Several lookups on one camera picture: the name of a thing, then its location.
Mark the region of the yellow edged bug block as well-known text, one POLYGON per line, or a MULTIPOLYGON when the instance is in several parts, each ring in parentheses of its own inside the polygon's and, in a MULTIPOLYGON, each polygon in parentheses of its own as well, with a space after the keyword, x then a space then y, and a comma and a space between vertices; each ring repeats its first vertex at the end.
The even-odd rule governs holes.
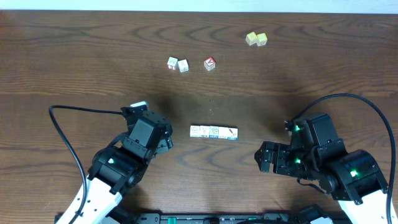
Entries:
POLYGON ((190 126, 190 137, 191 138, 199 138, 200 134, 200 126, 191 125, 190 126))

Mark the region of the green edged wooden block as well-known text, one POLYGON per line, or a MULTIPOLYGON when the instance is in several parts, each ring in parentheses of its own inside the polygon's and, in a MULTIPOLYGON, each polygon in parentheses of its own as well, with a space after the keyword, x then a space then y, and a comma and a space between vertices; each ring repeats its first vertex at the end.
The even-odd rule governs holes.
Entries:
POLYGON ((200 136, 202 138, 208 138, 210 135, 210 127, 209 126, 200 126, 200 136))

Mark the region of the yellow face wooden block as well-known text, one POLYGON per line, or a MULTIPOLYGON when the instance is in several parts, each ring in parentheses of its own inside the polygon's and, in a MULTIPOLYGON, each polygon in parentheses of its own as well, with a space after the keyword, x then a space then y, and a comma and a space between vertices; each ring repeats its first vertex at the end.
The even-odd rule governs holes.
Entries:
POLYGON ((238 139, 238 128, 228 128, 227 139, 237 140, 238 139))

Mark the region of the red spiral wooden block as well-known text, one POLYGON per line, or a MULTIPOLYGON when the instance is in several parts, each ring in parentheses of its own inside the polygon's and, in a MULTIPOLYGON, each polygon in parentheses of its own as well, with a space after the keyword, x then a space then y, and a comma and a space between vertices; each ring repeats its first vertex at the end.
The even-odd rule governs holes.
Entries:
POLYGON ((219 126, 210 126, 209 138, 219 138, 219 126))

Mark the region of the plain cream wooden block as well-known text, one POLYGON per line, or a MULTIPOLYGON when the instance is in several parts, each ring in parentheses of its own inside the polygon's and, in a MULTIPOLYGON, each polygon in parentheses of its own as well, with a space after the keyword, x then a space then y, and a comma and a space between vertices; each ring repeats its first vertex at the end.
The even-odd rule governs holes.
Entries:
POLYGON ((219 127, 218 128, 218 137, 220 139, 228 139, 230 134, 231 133, 229 131, 229 128, 227 128, 227 127, 219 127))

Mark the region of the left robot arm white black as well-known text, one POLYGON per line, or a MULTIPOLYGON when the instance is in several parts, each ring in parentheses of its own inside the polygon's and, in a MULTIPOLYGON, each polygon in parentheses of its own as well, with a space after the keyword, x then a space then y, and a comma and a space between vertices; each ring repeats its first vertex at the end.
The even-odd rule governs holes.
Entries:
POLYGON ((173 147, 170 121, 151 111, 146 101, 122 107, 127 131, 98 151, 82 185, 55 223, 137 223, 139 216, 119 207, 143 178, 151 160, 173 147))

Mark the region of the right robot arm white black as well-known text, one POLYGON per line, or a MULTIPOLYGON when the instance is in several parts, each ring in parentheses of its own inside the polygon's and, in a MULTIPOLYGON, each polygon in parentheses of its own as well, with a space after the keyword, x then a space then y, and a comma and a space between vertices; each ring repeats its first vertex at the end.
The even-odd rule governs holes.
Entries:
POLYGON ((370 153, 348 152, 331 119, 288 121, 286 128, 292 133, 290 144, 265 141, 255 153, 260 171, 294 177, 297 182, 307 180, 310 187, 316 180, 319 192, 356 206, 380 192, 386 200, 385 217, 392 223, 387 181, 370 153))

